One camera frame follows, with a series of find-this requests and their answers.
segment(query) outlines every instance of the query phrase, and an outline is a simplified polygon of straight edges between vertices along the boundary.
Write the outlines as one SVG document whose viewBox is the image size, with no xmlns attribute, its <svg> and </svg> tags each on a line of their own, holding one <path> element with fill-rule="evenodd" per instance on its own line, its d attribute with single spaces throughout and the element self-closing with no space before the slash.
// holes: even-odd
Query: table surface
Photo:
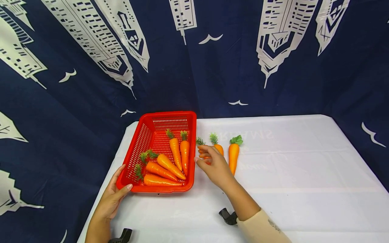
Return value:
<svg viewBox="0 0 389 243">
<path fill-rule="evenodd" d="M 127 127 L 79 243 L 137 124 Z M 233 136 L 242 135 L 235 177 L 293 243 L 389 242 L 389 194 L 332 118 L 198 119 L 197 136 L 207 138 L 210 132 L 218 134 L 225 151 Z M 233 211 L 196 167 L 188 192 L 127 196 L 111 223 L 112 236 L 130 228 L 132 243 L 245 242 L 239 229 L 218 215 L 224 207 Z"/>
</svg>

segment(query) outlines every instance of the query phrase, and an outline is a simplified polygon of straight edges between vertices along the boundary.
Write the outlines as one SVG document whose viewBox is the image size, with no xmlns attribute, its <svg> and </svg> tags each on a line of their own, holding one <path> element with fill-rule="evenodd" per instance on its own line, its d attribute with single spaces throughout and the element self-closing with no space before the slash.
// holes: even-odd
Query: fabric backdrop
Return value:
<svg viewBox="0 0 389 243">
<path fill-rule="evenodd" d="M 0 0 L 0 238 L 75 242 L 125 128 L 325 114 L 389 188 L 387 0 Z"/>
</svg>

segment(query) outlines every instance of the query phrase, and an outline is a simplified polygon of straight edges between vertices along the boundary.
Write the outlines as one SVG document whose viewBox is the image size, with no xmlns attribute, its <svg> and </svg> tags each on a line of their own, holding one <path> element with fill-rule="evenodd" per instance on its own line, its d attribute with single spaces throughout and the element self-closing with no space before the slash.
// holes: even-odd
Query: carrot top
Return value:
<svg viewBox="0 0 389 243">
<path fill-rule="evenodd" d="M 241 145 L 243 143 L 242 136 L 234 137 L 230 140 L 230 144 L 236 143 L 237 145 Z"/>
<path fill-rule="evenodd" d="M 197 145 L 205 145 L 205 142 L 203 141 L 202 138 L 197 137 L 197 139 L 196 139 L 196 144 L 197 144 Z"/>
<path fill-rule="evenodd" d="M 139 155 L 140 161 L 142 161 L 144 164 L 147 164 L 146 159 L 147 159 L 148 156 L 149 156 L 149 153 L 147 151 L 141 153 Z"/>
<path fill-rule="evenodd" d="M 172 131 L 170 131 L 170 129 L 167 129 L 167 130 L 166 130 L 166 135 L 167 135 L 170 139 L 173 139 L 173 138 L 174 138 L 174 134 L 172 133 Z"/>
<path fill-rule="evenodd" d="M 211 133 L 209 135 L 209 140 L 211 140 L 211 143 L 213 145 L 217 144 L 217 135 L 216 135 L 216 133 Z"/>
<path fill-rule="evenodd" d="M 140 164 L 135 165 L 135 175 L 137 177 L 136 178 L 137 181 L 143 180 L 142 167 L 140 166 Z"/>
<path fill-rule="evenodd" d="M 188 132 L 181 131 L 181 138 L 182 138 L 183 141 L 188 140 Z"/>
<path fill-rule="evenodd" d="M 157 154 L 157 153 L 154 153 L 151 149 L 147 150 L 146 152 L 147 152 L 147 154 L 150 156 L 150 159 L 155 159 L 155 158 L 157 158 L 158 155 L 159 155 L 159 154 Z"/>
</svg>

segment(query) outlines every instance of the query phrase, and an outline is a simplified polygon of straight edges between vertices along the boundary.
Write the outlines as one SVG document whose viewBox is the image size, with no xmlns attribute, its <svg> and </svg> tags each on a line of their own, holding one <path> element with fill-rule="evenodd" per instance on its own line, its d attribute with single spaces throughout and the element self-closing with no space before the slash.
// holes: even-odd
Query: city skyline pattern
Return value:
<svg viewBox="0 0 389 243">
<path fill-rule="evenodd" d="M 119 41 L 90 0 L 41 0 L 82 49 L 111 78 L 128 87 L 136 99 L 133 72 Z"/>
<path fill-rule="evenodd" d="M 319 56 L 331 42 L 349 6 L 350 0 L 323 0 L 316 17 L 316 39 L 319 42 Z"/>
<path fill-rule="evenodd" d="M 31 205 L 20 199 L 21 190 L 15 187 L 15 180 L 9 173 L 0 170 L 0 216 L 6 212 L 16 212 L 21 207 L 44 208 L 44 206 Z"/>
<path fill-rule="evenodd" d="M 15 17 L 20 19 L 25 25 L 30 27 L 32 30 L 34 28 L 30 24 L 30 21 L 27 18 L 27 11 L 22 7 L 26 2 L 21 0 L 0 0 L 0 7 L 5 7 L 8 9 Z"/>
<path fill-rule="evenodd" d="M 131 56 L 142 65 L 146 72 L 149 72 L 150 55 L 146 38 L 129 0 L 114 3 L 108 0 L 95 0 L 95 2 Z"/>
<path fill-rule="evenodd" d="M 2 138 L 10 138 L 28 143 L 17 130 L 14 122 L 0 111 L 0 139 Z"/>
<path fill-rule="evenodd" d="M 47 70 L 46 66 L 26 47 L 34 40 L 0 7 L 0 58 L 23 78 L 31 78 L 46 87 L 34 74 Z"/>
<path fill-rule="evenodd" d="M 180 31 L 186 45 L 185 30 L 196 28 L 196 11 L 193 0 L 169 0 L 175 29 Z"/>
<path fill-rule="evenodd" d="M 268 78 L 278 71 L 305 35 L 318 0 L 267 0 L 263 2 L 257 53 L 261 71 Z"/>
</svg>

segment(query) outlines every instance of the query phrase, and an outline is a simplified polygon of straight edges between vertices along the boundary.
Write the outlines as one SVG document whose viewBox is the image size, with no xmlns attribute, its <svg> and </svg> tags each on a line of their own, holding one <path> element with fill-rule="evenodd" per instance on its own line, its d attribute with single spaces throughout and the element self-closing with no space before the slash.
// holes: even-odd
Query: plastic basket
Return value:
<svg viewBox="0 0 389 243">
<path fill-rule="evenodd" d="M 143 115 L 135 130 L 130 147 L 127 151 L 123 164 L 127 166 L 119 175 L 116 186 L 121 189 L 128 184 L 133 184 L 132 192 L 185 192 L 191 189 L 195 177 L 195 162 L 193 158 L 196 152 L 196 114 L 191 111 L 180 112 L 158 112 Z M 145 165 L 140 161 L 139 154 L 147 149 L 152 149 L 157 154 L 165 154 L 174 163 L 173 153 L 170 150 L 169 138 L 166 136 L 166 129 L 170 129 L 174 136 L 181 142 L 181 131 L 188 132 L 190 144 L 189 167 L 186 180 L 180 180 L 182 186 L 146 186 L 142 180 L 137 181 L 135 176 L 135 165 L 142 166 L 143 175 L 147 174 Z"/>
</svg>

